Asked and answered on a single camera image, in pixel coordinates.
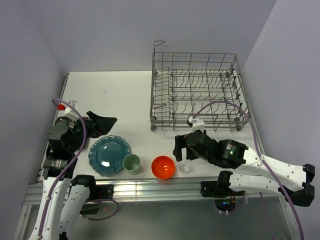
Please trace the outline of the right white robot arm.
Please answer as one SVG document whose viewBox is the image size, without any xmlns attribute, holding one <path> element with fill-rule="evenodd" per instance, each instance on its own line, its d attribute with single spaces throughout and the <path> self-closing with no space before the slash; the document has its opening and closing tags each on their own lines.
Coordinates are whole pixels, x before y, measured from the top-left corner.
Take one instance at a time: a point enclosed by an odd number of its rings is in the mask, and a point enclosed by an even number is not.
<svg viewBox="0 0 320 240">
<path fill-rule="evenodd" d="M 232 139 L 216 141 L 205 131 L 196 130 L 174 138 L 173 155 L 183 160 L 182 150 L 190 161 L 202 159 L 220 169 L 217 180 L 202 185 L 201 194 L 226 198 L 244 192 L 284 196 L 288 203 L 308 207 L 315 198 L 315 167 L 293 165 L 258 153 Z"/>
</svg>

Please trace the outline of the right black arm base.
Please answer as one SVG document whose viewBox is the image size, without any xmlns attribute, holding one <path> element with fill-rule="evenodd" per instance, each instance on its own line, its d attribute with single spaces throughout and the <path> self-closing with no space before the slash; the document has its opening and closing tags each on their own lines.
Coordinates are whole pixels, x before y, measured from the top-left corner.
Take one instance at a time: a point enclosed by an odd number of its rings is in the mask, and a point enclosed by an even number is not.
<svg viewBox="0 0 320 240">
<path fill-rule="evenodd" d="M 200 185 L 200 194 L 205 198 L 227 198 L 245 194 L 245 191 L 234 191 L 227 186 L 217 186 L 217 181 L 201 181 Z"/>
</svg>

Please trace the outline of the teal scalloped plate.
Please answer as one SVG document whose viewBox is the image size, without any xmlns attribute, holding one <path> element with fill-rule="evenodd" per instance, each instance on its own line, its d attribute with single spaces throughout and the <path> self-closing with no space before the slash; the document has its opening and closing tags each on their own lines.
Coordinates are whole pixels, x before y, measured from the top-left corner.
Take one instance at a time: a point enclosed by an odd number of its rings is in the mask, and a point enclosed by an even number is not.
<svg viewBox="0 0 320 240">
<path fill-rule="evenodd" d="M 120 136 L 101 137 L 90 148 L 88 162 L 101 176 L 112 176 L 123 169 L 123 161 L 131 154 L 130 145 Z"/>
</svg>

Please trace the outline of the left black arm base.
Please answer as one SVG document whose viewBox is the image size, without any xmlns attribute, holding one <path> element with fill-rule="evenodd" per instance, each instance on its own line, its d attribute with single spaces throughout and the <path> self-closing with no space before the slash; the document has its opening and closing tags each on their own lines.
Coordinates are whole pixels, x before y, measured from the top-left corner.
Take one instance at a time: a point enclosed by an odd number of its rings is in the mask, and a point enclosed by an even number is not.
<svg viewBox="0 0 320 240">
<path fill-rule="evenodd" d="M 98 213 L 102 202 L 101 201 L 94 201 L 92 200 L 102 200 L 102 199 L 109 199 L 113 198 L 114 193 L 114 185 L 113 184 L 103 184 L 97 185 L 93 194 L 89 195 L 88 202 L 86 202 L 80 211 L 81 215 L 95 215 Z"/>
</svg>

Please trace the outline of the light green cup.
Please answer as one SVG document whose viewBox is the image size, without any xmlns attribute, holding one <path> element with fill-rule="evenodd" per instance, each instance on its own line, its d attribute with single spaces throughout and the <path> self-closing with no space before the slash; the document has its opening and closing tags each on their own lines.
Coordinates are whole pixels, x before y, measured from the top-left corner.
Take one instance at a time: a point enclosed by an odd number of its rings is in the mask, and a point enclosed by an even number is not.
<svg viewBox="0 0 320 240">
<path fill-rule="evenodd" d="M 129 154 L 123 159 L 123 168 L 132 175 L 141 171 L 141 161 L 136 154 Z"/>
</svg>

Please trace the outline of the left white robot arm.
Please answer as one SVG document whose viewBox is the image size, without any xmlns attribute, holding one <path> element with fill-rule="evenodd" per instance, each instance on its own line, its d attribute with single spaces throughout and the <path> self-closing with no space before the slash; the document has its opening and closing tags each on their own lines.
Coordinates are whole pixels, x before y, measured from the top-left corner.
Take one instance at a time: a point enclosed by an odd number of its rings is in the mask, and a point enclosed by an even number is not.
<svg viewBox="0 0 320 240">
<path fill-rule="evenodd" d="M 42 197 L 31 240 L 70 240 L 83 205 L 98 193 L 95 177 L 73 176 L 74 169 L 87 140 L 108 134 L 117 118 L 92 111 L 86 114 L 76 120 L 58 117 L 50 129 Z"/>
</svg>

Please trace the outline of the clear drinking glass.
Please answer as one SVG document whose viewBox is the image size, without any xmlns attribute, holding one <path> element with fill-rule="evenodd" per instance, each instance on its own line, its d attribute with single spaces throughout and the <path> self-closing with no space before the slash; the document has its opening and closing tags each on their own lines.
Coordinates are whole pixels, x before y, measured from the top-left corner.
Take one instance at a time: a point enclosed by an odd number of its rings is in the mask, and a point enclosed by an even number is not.
<svg viewBox="0 0 320 240">
<path fill-rule="evenodd" d="M 188 174 L 191 171 L 191 161 L 189 159 L 183 159 L 178 163 L 178 169 L 183 174 Z"/>
</svg>

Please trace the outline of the orange plastic bowl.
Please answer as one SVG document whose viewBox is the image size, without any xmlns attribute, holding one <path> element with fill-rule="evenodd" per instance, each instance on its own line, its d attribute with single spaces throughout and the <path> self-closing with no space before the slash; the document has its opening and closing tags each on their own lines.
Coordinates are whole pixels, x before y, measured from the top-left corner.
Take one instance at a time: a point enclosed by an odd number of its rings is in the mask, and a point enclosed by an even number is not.
<svg viewBox="0 0 320 240">
<path fill-rule="evenodd" d="M 152 161 L 151 172 L 156 178 L 167 180 L 175 174 L 176 166 L 170 157 L 161 155 Z"/>
</svg>

